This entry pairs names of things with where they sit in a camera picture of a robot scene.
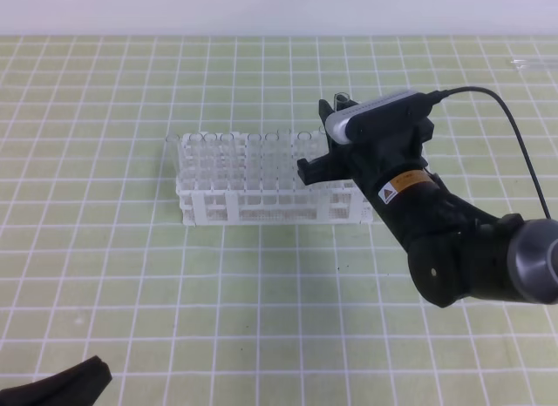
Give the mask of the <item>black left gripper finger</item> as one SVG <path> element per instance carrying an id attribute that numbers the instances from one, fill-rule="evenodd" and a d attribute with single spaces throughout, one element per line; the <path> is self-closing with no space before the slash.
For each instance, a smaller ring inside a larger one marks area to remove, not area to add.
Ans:
<path id="1" fill-rule="evenodd" d="M 112 381 L 108 365 L 93 356 L 43 380 L 1 390 L 6 406 L 93 405 Z"/>

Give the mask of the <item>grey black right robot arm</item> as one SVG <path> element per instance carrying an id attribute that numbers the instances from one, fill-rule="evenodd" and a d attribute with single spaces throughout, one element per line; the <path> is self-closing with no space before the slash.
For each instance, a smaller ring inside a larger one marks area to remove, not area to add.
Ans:
<path id="1" fill-rule="evenodd" d="M 552 305 L 557 301 L 557 223 L 495 217 L 451 193 L 429 172 L 433 135 L 421 93 L 357 103 L 338 95 L 318 105 L 328 151 L 300 159 L 305 185 L 352 180 L 405 250 L 412 281 L 444 308 L 474 297 Z"/>

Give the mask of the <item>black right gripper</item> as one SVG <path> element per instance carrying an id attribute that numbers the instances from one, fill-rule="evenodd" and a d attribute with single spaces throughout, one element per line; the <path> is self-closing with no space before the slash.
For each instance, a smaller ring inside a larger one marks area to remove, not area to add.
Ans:
<path id="1" fill-rule="evenodd" d="M 351 179 L 373 201 L 387 181 L 428 166 L 422 156 L 423 144 L 432 139 L 434 129 L 428 116 L 404 131 L 361 144 L 339 145 L 327 133 L 329 152 L 312 160 L 299 159 L 297 173 L 306 186 Z"/>

